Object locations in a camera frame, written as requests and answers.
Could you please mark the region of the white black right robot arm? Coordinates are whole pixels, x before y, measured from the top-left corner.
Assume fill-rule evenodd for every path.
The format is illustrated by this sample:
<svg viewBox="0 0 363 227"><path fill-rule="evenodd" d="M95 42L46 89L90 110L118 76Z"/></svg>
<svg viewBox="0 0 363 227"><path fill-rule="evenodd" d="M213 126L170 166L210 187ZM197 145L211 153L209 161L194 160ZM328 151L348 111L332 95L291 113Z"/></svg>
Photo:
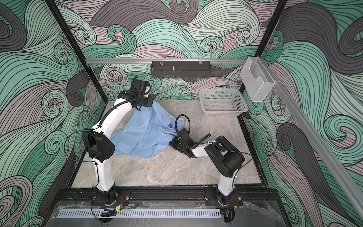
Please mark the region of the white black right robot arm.
<svg viewBox="0 0 363 227"><path fill-rule="evenodd" d="M190 159L210 158L220 173L216 200L220 205L227 206L232 201L235 178L242 168L245 157L226 137L219 136L213 141L206 141L209 137L211 137L210 133L201 141L194 142L189 132L182 129L169 142L169 146Z"/></svg>

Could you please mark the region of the light blue long sleeve shirt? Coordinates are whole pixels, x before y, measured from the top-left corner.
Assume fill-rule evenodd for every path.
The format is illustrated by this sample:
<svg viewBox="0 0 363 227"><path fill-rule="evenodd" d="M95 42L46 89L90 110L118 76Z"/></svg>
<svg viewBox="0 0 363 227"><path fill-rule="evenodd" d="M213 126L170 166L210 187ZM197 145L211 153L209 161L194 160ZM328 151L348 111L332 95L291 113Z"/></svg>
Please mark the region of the light blue long sleeve shirt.
<svg viewBox="0 0 363 227"><path fill-rule="evenodd" d="M113 155L150 159L168 148L177 136L175 124L181 129L184 120L176 120L155 101L152 107L135 111L124 129L112 133L110 141L115 146Z"/></svg>

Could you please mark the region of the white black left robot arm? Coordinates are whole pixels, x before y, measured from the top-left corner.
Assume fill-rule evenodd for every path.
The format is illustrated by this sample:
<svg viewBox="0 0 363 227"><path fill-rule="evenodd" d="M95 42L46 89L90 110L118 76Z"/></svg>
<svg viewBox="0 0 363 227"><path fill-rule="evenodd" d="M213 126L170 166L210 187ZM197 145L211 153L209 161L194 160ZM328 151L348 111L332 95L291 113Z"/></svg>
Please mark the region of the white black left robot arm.
<svg viewBox="0 0 363 227"><path fill-rule="evenodd" d="M91 129L82 132L83 142L96 174L96 194L106 205L113 205L117 200L116 186L112 177L111 158L115 145L110 137L123 117L136 107L151 107L153 98L148 94L151 85L147 81L133 79L130 89L122 91L113 106Z"/></svg>

